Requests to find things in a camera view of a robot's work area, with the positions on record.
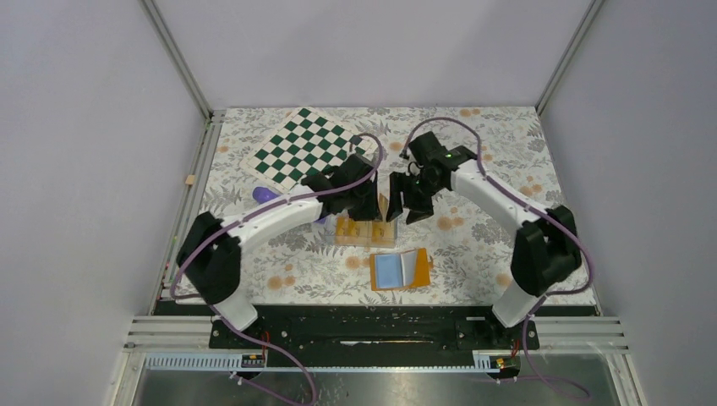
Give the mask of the clear plastic card box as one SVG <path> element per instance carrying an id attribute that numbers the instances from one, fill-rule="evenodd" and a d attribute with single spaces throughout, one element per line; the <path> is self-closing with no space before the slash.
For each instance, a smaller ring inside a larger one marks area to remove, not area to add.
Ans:
<path id="1" fill-rule="evenodd" d="M 330 241 L 341 246 L 362 246 L 368 248 L 395 248 L 397 243 L 397 221 L 356 221 L 348 215 L 336 217 Z"/>

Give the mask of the orange card holder wallet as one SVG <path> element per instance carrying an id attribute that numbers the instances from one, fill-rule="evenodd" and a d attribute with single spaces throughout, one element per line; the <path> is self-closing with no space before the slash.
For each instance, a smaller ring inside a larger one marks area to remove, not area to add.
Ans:
<path id="1" fill-rule="evenodd" d="M 371 289 L 388 291 L 426 287 L 430 285 L 432 266 L 426 248 L 372 254 L 369 258 Z"/>

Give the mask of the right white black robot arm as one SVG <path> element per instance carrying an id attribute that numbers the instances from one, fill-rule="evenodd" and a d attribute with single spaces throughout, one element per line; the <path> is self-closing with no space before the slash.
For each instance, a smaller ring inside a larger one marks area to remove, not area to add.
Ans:
<path id="1" fill-rule="evenodd" d="M 434 213 L 434 196 L 449 190 L 470 200 L 512 236 L 512 282 L 493 304 L 494 319 L 484 327 L 489 344 L 508 347 L 518 337 L 517 324 L 583 264 L 572 212 L 519 197 L 487 173 L 476 152 L 465 146 L 449 150 L 432 132 L 411 140 L 402 155 L 417 168 L 391 173 L 387 220 L 402 213 L 408 224 L 427 219 Z"/>

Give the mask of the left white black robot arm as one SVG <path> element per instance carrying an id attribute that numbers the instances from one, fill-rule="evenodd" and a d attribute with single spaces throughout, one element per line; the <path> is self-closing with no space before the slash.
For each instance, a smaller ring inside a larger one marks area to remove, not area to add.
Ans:
<path id="1" fill-rule="evenodd" d="M 188 278 L 197 297 L 227 322 L 238 345 L 255 346 L 263 327 L 257 309 L 239 290 L 244 257 L 293 228 L 343 211 L 360 221 L 378 219 L 378 166 L 377 160 L 352 154 L 250 211 L 224 218 L 199 214 L 178 251 L 177 276 Z"/>

